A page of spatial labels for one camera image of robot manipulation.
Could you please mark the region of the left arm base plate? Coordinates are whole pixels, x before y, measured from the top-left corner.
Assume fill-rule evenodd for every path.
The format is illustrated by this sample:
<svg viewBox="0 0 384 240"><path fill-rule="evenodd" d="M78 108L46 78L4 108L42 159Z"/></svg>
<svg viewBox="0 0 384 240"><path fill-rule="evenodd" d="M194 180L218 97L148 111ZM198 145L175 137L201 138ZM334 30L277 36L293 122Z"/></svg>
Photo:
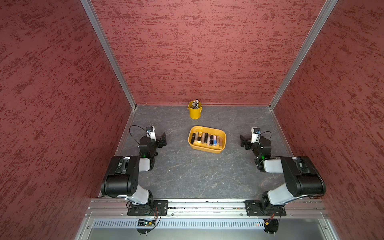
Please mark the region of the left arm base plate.
<svg viewBox="0 0 384 240"><path fill-rule="evenodd" d="M169 201L154 200L147 205L128 205L128 216L163 217L167 215Z"/></svg>

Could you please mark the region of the yellow plastic storage box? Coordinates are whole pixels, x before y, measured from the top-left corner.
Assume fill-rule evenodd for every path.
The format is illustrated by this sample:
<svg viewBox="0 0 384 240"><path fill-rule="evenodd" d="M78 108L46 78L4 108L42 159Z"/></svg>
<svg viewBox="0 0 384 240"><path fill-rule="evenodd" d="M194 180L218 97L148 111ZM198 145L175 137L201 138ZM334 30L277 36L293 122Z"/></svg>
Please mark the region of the yellow plastic storage box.
<svg viewBox="0 0 384 240"><path fill-rule="evenodd" d="M193 143L191 144L191 138L192 134L196 132L202 132L202 133L208 133L209 135L216 135L223 137L223 148L221 149L220 147L217 146L207 146L204 143ZM215 153L219 154L221 153L225 147L226 147L226 140L227 140L227 135L224 131L219 130L219 129L213 129L213 128L208 128L208 127L203 127L203 126L194 126L191 128L189 136L188 136L188 143L191 146L192 149L194 150L199 150L199 151L204 151L204 152L209 152L209 153Z"/></svg>

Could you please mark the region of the silver grey lipstick tube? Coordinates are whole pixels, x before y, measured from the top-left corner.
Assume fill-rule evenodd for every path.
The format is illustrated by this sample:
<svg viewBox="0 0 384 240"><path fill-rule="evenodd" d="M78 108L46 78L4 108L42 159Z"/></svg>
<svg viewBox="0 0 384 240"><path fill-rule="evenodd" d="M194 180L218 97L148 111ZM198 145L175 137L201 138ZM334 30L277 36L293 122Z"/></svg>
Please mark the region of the silver grey lipstick tube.
<svg viewBox="0 0 384 240"><path fill-rule="evenodd" d="M198 142L198 137L199 137L199 132L196 132L196 133L195 133L195 140L194 140L194 143L197 143L197 142Z"/></svg>

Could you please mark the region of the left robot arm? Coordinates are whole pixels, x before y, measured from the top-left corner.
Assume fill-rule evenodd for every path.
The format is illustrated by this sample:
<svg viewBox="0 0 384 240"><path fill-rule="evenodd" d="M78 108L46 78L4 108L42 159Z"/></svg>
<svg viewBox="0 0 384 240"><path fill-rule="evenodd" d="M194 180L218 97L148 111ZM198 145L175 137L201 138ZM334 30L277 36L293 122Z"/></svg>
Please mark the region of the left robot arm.
<svg viewBox="0 0 384 240"><path fill-rule="evenodd" d="M166 216L169 202L155 200L151 191L139 185L139 173L153 170L157 149L166 144L166 133L159 139L144 136L139 142L138 156L112 157L101 185L102 195L126 200L128 216Z"/></svg>

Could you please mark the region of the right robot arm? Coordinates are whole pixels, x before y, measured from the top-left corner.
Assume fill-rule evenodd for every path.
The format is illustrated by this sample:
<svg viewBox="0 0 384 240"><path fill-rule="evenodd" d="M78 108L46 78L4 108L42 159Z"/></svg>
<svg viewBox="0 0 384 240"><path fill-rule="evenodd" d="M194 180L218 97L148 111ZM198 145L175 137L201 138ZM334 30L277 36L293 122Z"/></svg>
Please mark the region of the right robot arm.
<svg viewBox="0 0 384 240"><path fill-rule="evenodd" d="M260 172L283 174L285 181L274 190L265 191L260 200L245 201L247 216L286 216L287 203L325 195L325 182L309 157L271 157L271 141L263 136L255 140L241 135L240 146L254 153Z"/></svg>

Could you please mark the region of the gold black square lipstick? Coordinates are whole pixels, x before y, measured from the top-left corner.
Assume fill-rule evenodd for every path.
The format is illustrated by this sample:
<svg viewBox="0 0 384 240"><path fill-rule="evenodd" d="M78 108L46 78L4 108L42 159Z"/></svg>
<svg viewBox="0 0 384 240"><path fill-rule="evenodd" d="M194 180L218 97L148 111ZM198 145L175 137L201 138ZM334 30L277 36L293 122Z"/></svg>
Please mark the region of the gold black square lipstick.
<svg viewBox="0 0 384 240"><path fill-rule="evenodd" d="M198 134L198 139L197 139L197 142L198 142L198 143L201 143L202 135L203 135L203 133L202 133L202 132L199 132L199 134Z"/></svg>

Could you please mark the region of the black lipstick tube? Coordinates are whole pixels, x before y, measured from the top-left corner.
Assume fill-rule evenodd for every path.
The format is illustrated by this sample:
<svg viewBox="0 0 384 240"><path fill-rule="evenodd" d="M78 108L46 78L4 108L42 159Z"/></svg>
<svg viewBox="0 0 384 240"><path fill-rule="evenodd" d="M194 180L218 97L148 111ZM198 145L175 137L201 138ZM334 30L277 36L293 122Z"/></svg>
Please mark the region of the black lipstick tube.
<svg viewBox="0 0 384 240"><path fill-rule="evenodd" d="M191 138L191 141L190 141L190 143L191 143L191 144L193 144L193 143L194 143L194 141L195 141L195 138L196 138L196 133L193 133L193 134L192 134L192 138Z"/></svg>
<svg viewBox="0 0 384 240"><path fill-rule="evenodd" d="M209 140L209 134L205 133L204 144L207 145Z"/></svg>

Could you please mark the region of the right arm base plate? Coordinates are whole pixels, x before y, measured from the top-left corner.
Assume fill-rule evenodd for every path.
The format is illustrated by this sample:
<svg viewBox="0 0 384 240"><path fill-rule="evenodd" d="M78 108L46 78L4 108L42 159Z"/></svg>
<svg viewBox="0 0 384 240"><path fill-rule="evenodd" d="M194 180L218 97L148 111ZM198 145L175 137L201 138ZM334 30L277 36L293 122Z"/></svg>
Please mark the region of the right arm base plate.
<svg viewBox="0 0 384 240"><path fill-rule="evenodd" d="M285 217L287 215L285 206L275 206L263 201L244 201L248 217Z"/></svg>

